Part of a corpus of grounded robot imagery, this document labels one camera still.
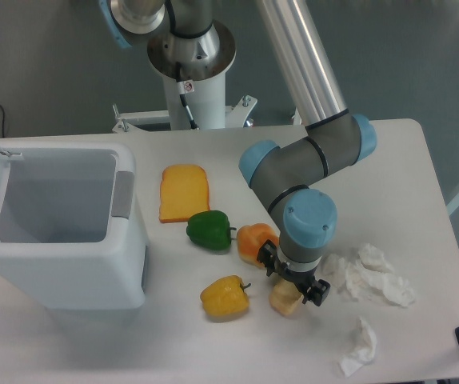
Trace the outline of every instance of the orange bell pepper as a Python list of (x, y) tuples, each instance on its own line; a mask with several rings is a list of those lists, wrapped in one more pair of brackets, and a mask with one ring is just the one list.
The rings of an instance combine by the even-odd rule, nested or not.
[(238, 254), (240, 258), (245, 262), (263, 268), (264, 266), (257, 260), (257, 256), (261, 246), (267, 240), (273, 242), (275, 246), (279, 246), (279, 237), (271, 226), (263, 222), (252, 226), (243, 226), (237, 232)]

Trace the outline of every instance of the bread slice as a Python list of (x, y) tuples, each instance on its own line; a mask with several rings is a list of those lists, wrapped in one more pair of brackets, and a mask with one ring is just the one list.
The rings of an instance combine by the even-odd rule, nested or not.
[(290, 316), (302, 300), (302, 293), (295, 284), (281, 279), (272, 289), (269, 296), (270, 305), (283, 316)]
[(206, 172), (194, 164), (168, 166), (160, 184), (160, 222), (186, 222), (210, 210)]

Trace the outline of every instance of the yellow bell pepper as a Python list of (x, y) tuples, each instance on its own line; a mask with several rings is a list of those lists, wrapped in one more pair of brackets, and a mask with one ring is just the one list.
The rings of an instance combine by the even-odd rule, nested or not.
[(200, 295), (203, 309), (210, 316), (236, 314), (249, 307), (249, 298), (242, 279), (238, 276), (226, 276), (207, 286)]

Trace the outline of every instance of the crumpled tissue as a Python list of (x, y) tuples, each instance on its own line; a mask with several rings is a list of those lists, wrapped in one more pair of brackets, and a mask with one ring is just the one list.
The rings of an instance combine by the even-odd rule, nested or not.
[(384, 252), (364, 244), (357, 250), (357, 256), (350, 261), (330, 254), (325, 258), (321, 272), (338, 291), (345, 287), (358, 300), (365, 298), (402, 307), (414, 303), (416, 296), (409, 281), (394, 273)]
[(376, 349), (377, 335), (370, 324), (360, 316), (357, 322), (356, 344), (339, 362), (345, 377), (348, 378), (362, 366), (370, 364), (375, 358)]

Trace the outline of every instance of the table surface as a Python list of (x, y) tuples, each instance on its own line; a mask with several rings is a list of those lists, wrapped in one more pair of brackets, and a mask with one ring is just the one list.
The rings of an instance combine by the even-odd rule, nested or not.
[[(273, 278), (228, 254), (192, 245), (185, 223), (158, 221), (162, 170), (175, 163), (205, 168), (210, 206), (232, 226), (273, 224), (237, 168), (240, 154), (263, 138), (281, 146), (300, 126), (247, 130), (144, 132), (60, 137), (128, 145), (137, 164), (137, 196), (150, 236), (146, 302), (139, 310), (47, 310), (0, 278), (0, 382), (399, 382), (459, 377), (459, 250), (420, 126), (374, 122), (374, 154), (316, 184), (337, 204), (330, 250), (348, 254), (370, 242), (411, 281), (408, 309), (355, 302), (334, 290), (321, 307), (283, 318), (268, 303)], [(1, 141), (3, 146), (18, 139)], [(238, 274), (251, 282), (250, 310), (211, 322), (199, 294)], [(358, 316), (377, 333), (373, 364), (345, 379), (337, 360), (351, 347)]]

